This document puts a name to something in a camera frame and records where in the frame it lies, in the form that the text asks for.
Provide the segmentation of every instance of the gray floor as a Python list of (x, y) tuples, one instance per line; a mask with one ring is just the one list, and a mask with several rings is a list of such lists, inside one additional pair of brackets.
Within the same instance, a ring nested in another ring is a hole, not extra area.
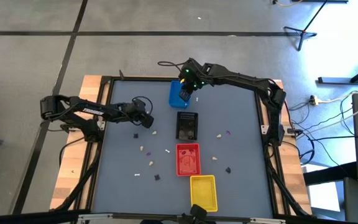
[[(0, 0), (0, 30), (72, 30), (80, 0)], [(80, 30), (179, 30), (281, 32), (304, 28), (320, 3), (282, 8), (261, 1), (89, 0)], [(318, 36), (294, 49), (295, 37), (77, 37), (61, 94), (77, 95), (83, 75), (176, 76), (159, 60), (182, 62), (193, 57), (256, 77), (282, 79), (289, 105), (310, 95), (329, 99), (358, 87), (319, 86), (319, 76), (358, 72), (358, 0), (327, 4), (310, 30)], [(0, 214), (7, 214), (40, 122), (39, 100), (51, 93), (69, 37), (0, 36)], [(310, 126), (339, 113), (339, 103), (311, 108)], [(299, 121), (306, 108), (291, 113)], [(346, 134), (334, 126), (315, 137)], [(24, 211), (46, 211), (58, 172), (58, 151), (66, 135), (48, 133)], [(303, 138), (301, 151), (310, 148)], [(354, 161), (351, 139), (324, 142), (338, 163)], [(334, 165), (316, 145), (315, 161)]]

